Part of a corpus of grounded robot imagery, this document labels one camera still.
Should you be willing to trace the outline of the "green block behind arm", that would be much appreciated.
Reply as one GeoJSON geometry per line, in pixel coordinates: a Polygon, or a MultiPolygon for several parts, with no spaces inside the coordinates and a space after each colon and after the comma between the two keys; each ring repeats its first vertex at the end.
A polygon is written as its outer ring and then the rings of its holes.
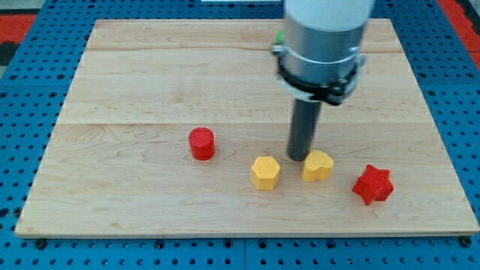
{"type": "Polygon", "coordinates": [[[281,44],[283,42],[283,39],[284,39],[284,31],[283,30],[280,30],[278,33],[277,33],[277,36],[276,36],[276,42],[278,44],[281,44]]]}

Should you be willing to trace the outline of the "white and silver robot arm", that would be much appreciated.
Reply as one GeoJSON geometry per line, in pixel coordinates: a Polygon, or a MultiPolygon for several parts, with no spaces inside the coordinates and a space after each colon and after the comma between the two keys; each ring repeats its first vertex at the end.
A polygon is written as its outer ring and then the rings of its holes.
{"type": "Polygon", "coordinates": [[[286,0],[277,78],[294,98],[337,106],[359,83],[362,35],[374,0],[286,0]]]}

